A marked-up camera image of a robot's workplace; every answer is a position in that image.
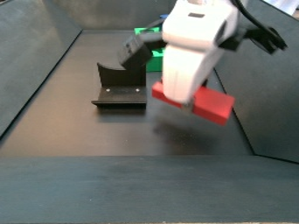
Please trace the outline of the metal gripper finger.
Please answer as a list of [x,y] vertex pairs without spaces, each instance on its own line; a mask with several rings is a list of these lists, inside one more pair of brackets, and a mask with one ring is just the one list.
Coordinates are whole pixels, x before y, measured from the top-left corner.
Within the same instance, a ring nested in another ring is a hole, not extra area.
[[192,112],[192,108],[194,108],[194,100],[190,100],[188,102],[186,102],[186,103],[182,105],[182,110],[183,110],[186,113],[191,113],[191,112]]

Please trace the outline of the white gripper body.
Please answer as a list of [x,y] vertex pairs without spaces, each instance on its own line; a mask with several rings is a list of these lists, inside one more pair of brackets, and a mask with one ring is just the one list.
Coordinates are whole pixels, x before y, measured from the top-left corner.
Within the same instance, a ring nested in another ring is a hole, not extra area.
[[230,0],[178,0],[163,22],[163,94],[188,103],[224,50],[220,44],[238,27],[239,10]]

